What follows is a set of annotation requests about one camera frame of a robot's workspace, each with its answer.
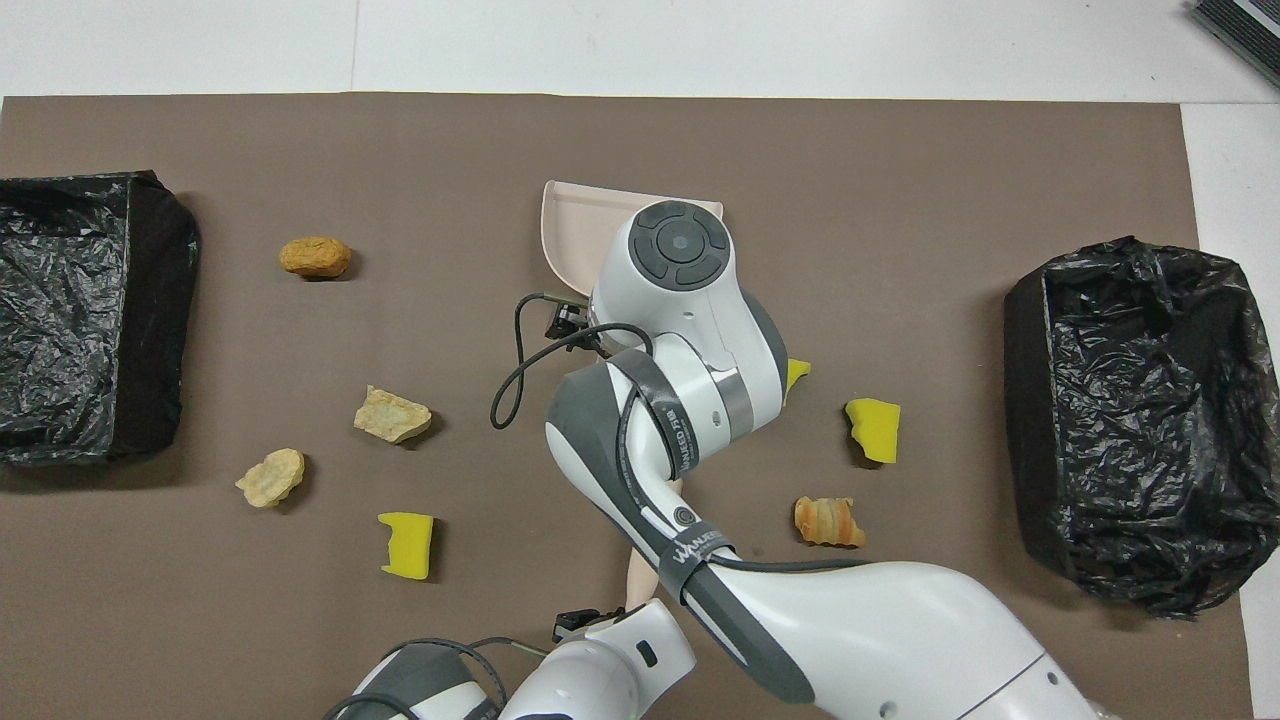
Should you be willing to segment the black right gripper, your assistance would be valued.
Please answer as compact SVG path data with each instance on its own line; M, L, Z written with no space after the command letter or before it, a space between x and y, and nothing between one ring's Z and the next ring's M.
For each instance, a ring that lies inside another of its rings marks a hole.
M562 300L556 301L556 310L545 329L545 338L570 343L596 343L590 311L585 305Z

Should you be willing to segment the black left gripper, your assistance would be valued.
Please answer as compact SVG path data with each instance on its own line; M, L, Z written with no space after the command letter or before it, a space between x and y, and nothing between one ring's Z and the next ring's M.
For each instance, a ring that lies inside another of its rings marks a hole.
M609 612L596 609L580 609L558 612L553 624L553 643L559 644L588 628L604 623L614 623L626 615L625 607L617 607Z

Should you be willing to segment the beige hand brush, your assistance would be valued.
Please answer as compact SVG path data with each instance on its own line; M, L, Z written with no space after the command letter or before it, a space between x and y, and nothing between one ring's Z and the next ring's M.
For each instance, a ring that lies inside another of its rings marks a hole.
M640 609L653 598L659 579L657 571L636 548L631 548L625 578L623 610L630 612Z

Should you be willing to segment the beige plastic dustpan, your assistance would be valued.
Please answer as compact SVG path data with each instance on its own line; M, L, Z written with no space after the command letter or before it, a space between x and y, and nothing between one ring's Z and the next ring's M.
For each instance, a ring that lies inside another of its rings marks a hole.
M739 292L736 249L719 202L547 183L541 246L582 295L631 306Z

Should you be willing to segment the yellow sponge with green pad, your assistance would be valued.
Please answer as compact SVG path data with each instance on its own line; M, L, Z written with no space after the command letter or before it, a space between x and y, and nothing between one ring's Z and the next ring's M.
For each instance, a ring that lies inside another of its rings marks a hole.
M378 520L390 529L387 561L381 570L393 577L425 582L430 574L430 552L435 518L420 512L380 512Z

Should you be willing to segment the pale blocky bread chunk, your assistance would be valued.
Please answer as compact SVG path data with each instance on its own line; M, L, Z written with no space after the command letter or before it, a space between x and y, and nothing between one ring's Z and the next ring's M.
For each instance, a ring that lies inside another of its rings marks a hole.
M355 413L353 428L387 443L401 445L425 433L433 418L433 411L422 404L366 386L364 402Z

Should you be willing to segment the orange-brown bread roll piece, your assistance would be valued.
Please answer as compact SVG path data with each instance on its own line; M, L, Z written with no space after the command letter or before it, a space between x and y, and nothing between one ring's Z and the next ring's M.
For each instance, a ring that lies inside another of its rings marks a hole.
M276 260L291 274L329 281L346 273L352 256L352 249L338 238L307 236L285 243Z

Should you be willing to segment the orange striped ridged piece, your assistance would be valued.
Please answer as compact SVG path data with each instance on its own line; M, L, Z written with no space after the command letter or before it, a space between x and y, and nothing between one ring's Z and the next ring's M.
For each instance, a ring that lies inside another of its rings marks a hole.
M801 496L794 503L794 527L812 544L863 548L867 533L852 516L852 498Z

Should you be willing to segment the pale crumbly bread chunk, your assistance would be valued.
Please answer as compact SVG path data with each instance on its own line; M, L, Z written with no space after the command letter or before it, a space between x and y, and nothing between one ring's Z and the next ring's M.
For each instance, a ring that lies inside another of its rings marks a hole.
M305 456L294 448L279 448L247 470L234 487L256 509L279 505L305 477Z

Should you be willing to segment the black bag lined bin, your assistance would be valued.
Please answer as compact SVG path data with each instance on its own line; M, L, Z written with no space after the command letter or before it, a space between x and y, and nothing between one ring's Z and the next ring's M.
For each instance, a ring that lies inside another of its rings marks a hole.
M151 170L0 179L0 465L174 441L200 241Z
M1128 236L1004 299L1027 552L1101 600L1192 620L1280 548L1280 379L1242 266Z

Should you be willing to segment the brown paper table mat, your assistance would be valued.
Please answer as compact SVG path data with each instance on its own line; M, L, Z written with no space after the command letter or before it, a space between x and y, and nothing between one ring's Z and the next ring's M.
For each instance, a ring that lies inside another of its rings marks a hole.
M987 584L1082 692L1125 720L1248 717L1238 600L1160 621L1082 593L1021 547L1004 421L1004 296L1129 234L1190 247L1175 105L847 102L429 94L10 97L0 177L155 170L202 247L172 447L0 468L0 720L316 720L394 643L548 642L620 603L628 546L561 475L541 420L490 428L512 307L561 292L548 181L724 205L739 278L812 364L782 415L704 461L694 507L750 559L799 542L796 497L847 496L869 559ZM292 240L353 256L284 272ZM366 386L428 406L390 445ZM846 402L901 406L873 462ZM234 483L305 456L269 509ZM435 518L425 582L381 570L380 512Z

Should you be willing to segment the grey ribbed device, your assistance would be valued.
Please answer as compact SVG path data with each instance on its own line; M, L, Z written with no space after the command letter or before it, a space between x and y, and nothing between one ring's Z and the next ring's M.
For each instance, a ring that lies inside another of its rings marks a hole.
M1280 90L1280 0L1192 0L1189 14Z

